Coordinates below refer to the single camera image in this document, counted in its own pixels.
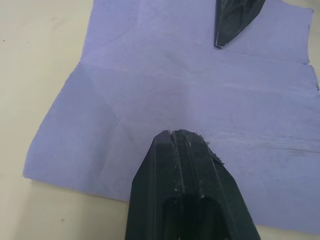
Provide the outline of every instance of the pointed black object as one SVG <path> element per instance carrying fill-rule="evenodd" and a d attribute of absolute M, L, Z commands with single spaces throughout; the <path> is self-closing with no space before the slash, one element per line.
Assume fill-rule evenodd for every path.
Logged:
<path fill-rule="evenodd" d="M 260 13 L 265 0 L 216 0 L 214 46 L 221 49 Z"/>
<path fill-rule="evenodd" d="M 125 240 L 259 240 L 233 177 L 204 139 L 157 135 L 132 182 Z"/>

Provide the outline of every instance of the tabletop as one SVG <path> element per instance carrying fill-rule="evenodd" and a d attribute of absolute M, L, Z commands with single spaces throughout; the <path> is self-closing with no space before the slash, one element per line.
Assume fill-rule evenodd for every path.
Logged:
<path fill-rule="evenodd" d="M 308 51 L 320 76 L 320 1 Z M 77 65 L 93 0 L 0 0 L 0 239 L 124 240 L 128 203 L 22 177 L 29 145 Z M 320 236 L 257 226 L 263 240 Z"/>

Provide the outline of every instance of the beige surface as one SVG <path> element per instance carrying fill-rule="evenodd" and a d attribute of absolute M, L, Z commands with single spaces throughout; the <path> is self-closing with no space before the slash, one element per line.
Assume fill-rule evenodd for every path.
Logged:
<path fill-rule="evenodd" d="M 319 0 L 287 0 L 316 9 Z M 128 205 L 21 177 L 42 119 L 82 51 L 92 0 L 0 0 L 0 240 L 123 240 Z M 320 27 L 310 60 L 320 76 Z M 259 226 L 263 240 L 320 236 Z"/>

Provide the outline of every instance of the black 3d printed part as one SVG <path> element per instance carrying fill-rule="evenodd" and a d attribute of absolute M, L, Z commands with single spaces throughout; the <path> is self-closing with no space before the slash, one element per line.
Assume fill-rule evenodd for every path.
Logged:
<path fill-rule="evenodd" d="M 259 240 L 233 177 L 204 139 L 157 135 L 132 181 L 125 240 Z"/>
<path fill-rule="evenodd" d="M 216 0 L 214 46 L 221 49 L 260 13 L 265 0 Z"/>

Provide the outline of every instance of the white table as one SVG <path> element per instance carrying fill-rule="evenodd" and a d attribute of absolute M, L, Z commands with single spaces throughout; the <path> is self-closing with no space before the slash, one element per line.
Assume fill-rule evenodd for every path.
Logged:
<path fill-rule="evenodd" d="M 320 76 L 320 1 L 286 1 L 315 9 L 309 55 Z M 93 0 L 0 0 L 1 240 L 125 237 L 126 202 L 21 177 L 31 140 L 79 61 L 92 5 Z M 263 240 L 320 240 L 265 226 L 258 231 Z"/>

